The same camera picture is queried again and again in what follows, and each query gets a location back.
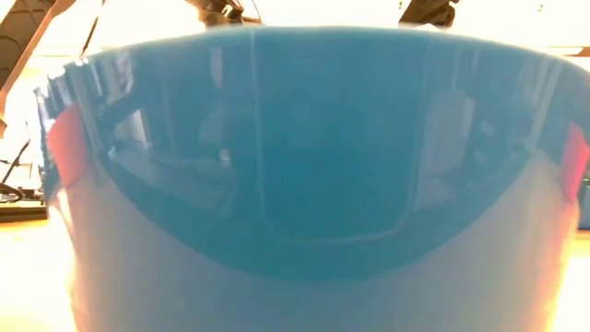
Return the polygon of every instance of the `ceiling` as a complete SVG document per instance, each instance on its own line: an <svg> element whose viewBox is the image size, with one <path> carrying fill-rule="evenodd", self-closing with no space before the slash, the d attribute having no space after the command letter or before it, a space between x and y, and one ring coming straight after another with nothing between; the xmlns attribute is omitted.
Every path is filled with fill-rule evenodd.
<svg viewBox="0 0 590 332"><path fill-rule="evenodd" d="M242 0L256 16L253 0ZM408 0L372 0L370 6L343 0L255 0L269 25L362 25L395 27ZM10 0L0 0L0 17ZM590 44L590 25L583 24L590 1L463 0L453 30L504 42L542 46ZM77 0L53 20L28 72L34 75L69 61L81 51L94 18L100 13L89 53L135 42L197 33L203 25L184 0Z"/></svg>

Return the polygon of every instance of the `plastic bucket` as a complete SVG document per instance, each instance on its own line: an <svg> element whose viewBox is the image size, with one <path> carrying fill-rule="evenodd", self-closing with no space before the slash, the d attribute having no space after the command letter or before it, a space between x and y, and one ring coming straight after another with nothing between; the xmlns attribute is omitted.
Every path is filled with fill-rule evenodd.
<svg viewBox="0 0 590 332"><path fill-rule="evenodd" d="M443 33L233 29L37 90L82 331L549 328L585 72Z"/></svg>

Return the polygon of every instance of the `bucket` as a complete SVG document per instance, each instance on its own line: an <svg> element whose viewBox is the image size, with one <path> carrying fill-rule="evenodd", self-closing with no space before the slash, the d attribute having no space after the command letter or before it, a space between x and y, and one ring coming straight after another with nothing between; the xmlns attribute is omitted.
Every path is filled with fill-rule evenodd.
<svg viewBox="0 0 590 332"><path fill-rule="evenodd" d="M36 93L80 331L550 328L589 154L576 65L232 28L80 59Z"/></svg>

